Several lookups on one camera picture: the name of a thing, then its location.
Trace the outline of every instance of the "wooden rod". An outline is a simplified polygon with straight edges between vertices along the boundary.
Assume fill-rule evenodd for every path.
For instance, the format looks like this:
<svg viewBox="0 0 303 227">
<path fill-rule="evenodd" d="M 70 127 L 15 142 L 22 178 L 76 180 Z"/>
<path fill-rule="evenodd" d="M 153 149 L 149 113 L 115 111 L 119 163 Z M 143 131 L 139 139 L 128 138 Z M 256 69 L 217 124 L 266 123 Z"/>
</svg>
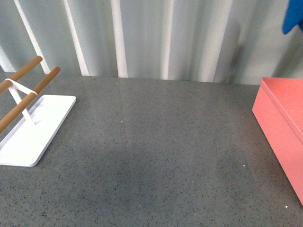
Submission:
<svg viewBox="0 0 303 227">
<path fill-rule="evenodd" d="M 0 134 L 8 127 L 18 115 L 36 98 L 36 94 L 29 93 L 22 101 L 15 106 L 5 117 L 0 121 Z"/>
<path fill-rule="evenodd" d="M 55 67 L 33 90 L 39 94 L 45 86 L 60 72 L 59 67 Z M 29 93 L 22 101 L 15 106 L 1 121 L 0 134 L 18 117 L 22 111 L 36 98 L 36 94 Z"/>
<path fill-rule="evenodd" d="M 42 61 L 42 57 L 36 56 L 33 60 L 31 60 L 28 64 L 23 66 L 21 69 L 19 69 L 17 72 L 15 72 L 10 79 L 17 81 L 21 77 L 23 77 L 25 74 L 27 74 L 29 71 L 31 71 L 37 64 L 39 64 Z M 6 91 L 10 86 L 12 86 L 12 82 L 9 80 L 5 80 L 2 83 L 0 83 L 0 95 Z"/>
<path fill-rule="evenodd" d="M 54 77 L 60 72 L 60 68 L 56 66 L 34 89 L 33 91 L 37 92 L 39 94 L 43 88 L 45 88 L 46 85 L 49 84 L 49 82 L 54 79 Z"/>
</svg>

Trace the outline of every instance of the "gray countertop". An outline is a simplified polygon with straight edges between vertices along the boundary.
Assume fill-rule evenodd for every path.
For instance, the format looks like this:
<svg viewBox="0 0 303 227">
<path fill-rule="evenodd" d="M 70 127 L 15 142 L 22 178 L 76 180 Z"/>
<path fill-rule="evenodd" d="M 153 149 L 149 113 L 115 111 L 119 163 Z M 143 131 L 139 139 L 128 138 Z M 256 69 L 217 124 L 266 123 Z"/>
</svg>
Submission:
<svg viewBox="0 0 303 227">
<path fill-rule="evenodd" d="M 35 167 L 0 166 L 0 226 L 301 226 L 251 111 L 257 91 L 59 74 L 42 93 L 77 102 Z M 0 105 L 2 118 L 9 92 Z"/>
</svg>

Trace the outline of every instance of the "blue object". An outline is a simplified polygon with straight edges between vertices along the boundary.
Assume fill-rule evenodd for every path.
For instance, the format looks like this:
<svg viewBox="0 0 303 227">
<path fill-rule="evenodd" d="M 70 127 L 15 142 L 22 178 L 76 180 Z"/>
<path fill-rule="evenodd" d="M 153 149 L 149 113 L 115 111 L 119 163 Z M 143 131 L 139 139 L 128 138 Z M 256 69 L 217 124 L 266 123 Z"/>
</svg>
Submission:
<svg viewBox="0 0 303 227">
<path fill-rule="evenodd" d="M 283 33 L 289 33 L 296 25 L 299 25 L 303 31 L 303 0 L 289 0 L 282 28 Z"/>
</svg>

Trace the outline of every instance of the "pink box lid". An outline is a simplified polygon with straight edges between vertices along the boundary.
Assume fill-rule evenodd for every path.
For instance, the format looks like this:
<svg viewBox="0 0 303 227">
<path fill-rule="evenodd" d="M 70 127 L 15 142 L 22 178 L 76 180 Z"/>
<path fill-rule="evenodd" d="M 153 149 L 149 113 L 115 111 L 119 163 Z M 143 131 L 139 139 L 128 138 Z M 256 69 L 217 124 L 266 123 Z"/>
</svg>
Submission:
<svg viewBox="0 0 303 227">
<path fill-rule="evenodd" d="M 261 86 L 303 144 L 303 79 L 266 77 Z"/>
</svg>

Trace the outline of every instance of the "white stand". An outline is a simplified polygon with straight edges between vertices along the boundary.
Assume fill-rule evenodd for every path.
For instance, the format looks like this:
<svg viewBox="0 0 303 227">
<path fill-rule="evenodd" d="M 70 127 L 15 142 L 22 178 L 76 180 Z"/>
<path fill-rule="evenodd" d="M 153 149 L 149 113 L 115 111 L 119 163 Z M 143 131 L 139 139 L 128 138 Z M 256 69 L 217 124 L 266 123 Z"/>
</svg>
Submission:
<svg viewBox="0 0 303 227">
<path fill-rule="evenodd" d="M 32 92 L 13 82 L 9 88 L 17 103 L 21 98 L 16 91 Z M 0 142 L 0 165 L 35 166 L 59 130 L 76 102 L 75 96 L 42 96 L 24 117 Z"/>
</svg>

